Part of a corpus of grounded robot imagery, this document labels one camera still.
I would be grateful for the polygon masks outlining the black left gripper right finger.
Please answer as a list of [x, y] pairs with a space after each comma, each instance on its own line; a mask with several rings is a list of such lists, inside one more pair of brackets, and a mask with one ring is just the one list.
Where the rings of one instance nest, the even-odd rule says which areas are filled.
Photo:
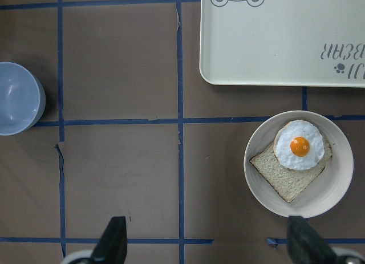
[[327, 242], [301, 216], [290, 216], [287, 252], [293, 263], [335, 263], [337, 256]]

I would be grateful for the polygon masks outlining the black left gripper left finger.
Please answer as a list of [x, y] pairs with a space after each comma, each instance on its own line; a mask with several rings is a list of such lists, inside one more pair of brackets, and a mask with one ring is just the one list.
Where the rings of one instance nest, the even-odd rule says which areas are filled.
[[127, 256], [127, 227], [124, 216], [112, 217], [95, 246], [91, 263], [120, 263]]

